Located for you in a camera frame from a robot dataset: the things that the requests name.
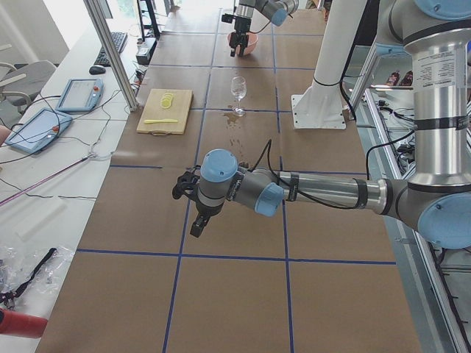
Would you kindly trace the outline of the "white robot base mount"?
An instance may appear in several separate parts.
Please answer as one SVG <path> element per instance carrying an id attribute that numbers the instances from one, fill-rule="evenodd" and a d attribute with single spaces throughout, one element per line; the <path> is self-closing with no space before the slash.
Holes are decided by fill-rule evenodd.
<path id="1" fill-rule="evenodd" d="M 313 81 L 291 97 L 295 129 L 345 129 L 340 87 L 366 0 L 337 0 L 331 5 Z"/>

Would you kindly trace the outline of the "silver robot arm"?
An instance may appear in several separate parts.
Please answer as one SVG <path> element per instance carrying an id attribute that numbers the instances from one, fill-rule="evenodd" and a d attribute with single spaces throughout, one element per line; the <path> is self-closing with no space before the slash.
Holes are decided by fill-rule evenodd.
<path id="1" fill-rule="evenodd" d="M 297 11 L 299 2 L 296 0 L 246 0 L 239 1 L 232 14 L 222 15 L 222 22 L 234 23 L 234 31 L 229 36 L 230 56 L 244 55 L 249 45 L 249 33 L 254 10 L 275 26 L 281 26 L 288 16 Z"/>
<path id="2" fill-rule="evenodd" d="M 310 87 L 291 103 L 296 129 L 345 129 L 341 113 L 329 110 L 334 88 L 342 88 L 350 49 L 370 1 L 336 1 L 330 11 Z M 223 15 L 232 23 L 231 56 L 248 44 L 253 11 L 281 26 L 297 4 L 288 1 L 238 1 Z M 338 210 L 368 209 L 402 221 L 422 238 L 444 249 L 470 247 L 470 156 L 467 148 L 467 44 L 470 1 L 379 1 L 375 46 L 380 56 L 412 59 L 414 119 L 411 131 L 370 147 L 367 180 L 274 171 L 271 140 L 251 168 L 239 165 L 225 149 L 209 151 L 200 166 L 180 176 L 177 189 L 195 202 L 198 215 L 190 234 L 199 237 L 225 201 L 273 216 L 282 200 L 314 202 Z M 414 138 L 415 172 L 408 179 L 370 180 L 372 151 Z"/>

